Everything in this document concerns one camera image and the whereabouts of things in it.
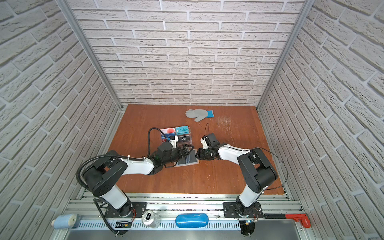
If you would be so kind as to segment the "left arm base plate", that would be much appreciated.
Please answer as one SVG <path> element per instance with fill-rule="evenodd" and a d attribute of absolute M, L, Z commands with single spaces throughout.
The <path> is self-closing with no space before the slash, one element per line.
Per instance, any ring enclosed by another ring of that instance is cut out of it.
<path fill-rule="evenodd" d="M 105 213 L 106 218 L 132 218 L 136 213 L 136 218 L 141 218 L 147 209 L 147 202 L 129 202 L 120 209 L 115 209 L 111 204 L 108 204 Z"/>

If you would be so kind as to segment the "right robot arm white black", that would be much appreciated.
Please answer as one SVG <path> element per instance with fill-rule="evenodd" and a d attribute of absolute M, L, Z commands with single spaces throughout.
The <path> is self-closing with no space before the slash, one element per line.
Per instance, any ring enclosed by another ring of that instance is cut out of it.
<path fill-rule="evenodd" d="M 221 144 L 206 149 L 199 148 L 196 157 L 206 161 L 230 161 L 240 166 L 246 186 L 238 196 L 237 204 L 243 212 L 253 206 L 263 191 L 278 178 L 276 169 L 261 148 L 247 150 Z"/>

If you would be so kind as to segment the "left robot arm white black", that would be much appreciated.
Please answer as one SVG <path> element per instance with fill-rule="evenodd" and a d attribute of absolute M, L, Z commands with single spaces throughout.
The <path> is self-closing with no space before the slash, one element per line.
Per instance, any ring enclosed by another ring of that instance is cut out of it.
<path fill-rule="evenodd" d="M 110 204 L 125 216 L 131 210 L 127 195 L 117 187 L 124 175 L 155 175 L 167 164 L 177 163 L 187 157 L 194 146 L 183 144 L 180 147 L 169 142 L 162 143 L 156 152 L 141 159 L 119 155 L 110 151 L 84 162 L 77 170 L 77 180 L 93 196 Z"/>

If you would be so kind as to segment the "clear acrylic card display stand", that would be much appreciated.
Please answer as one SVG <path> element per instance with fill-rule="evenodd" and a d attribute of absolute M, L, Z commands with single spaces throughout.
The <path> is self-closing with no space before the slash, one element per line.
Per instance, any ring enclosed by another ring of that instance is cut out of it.
<path fill-rule="evenodd" d="M 173 147 L 181 147 L 182 145 L 193 145 L 192 134 L 189 126 L 172 127 L 161 129 L 165 134 L 161 134 L 162 142 L 170 142 Z"/>

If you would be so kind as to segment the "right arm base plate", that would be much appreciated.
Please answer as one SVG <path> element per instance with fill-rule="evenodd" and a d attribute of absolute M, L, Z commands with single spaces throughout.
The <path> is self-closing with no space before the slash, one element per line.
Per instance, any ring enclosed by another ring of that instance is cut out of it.
<path fill-rule="evenodd" d="M 259 202 L 254 202 L 249 207 L 243 207 L 241 203 L 224 202 L 225 218 L 262 218 L 263 210 Z"/>

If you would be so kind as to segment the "beige leather card holder wallet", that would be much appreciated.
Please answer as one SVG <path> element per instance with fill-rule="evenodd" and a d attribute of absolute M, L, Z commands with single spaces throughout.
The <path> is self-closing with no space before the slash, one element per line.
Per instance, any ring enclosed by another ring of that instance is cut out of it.
<path fill-rule="evenodd" d="M 188 156 L 177 162 L 176 167 L 186 167 L 199 164 L 199 160 L 196 158 L 196 153 L 196 149 L 192 150 Z"/>

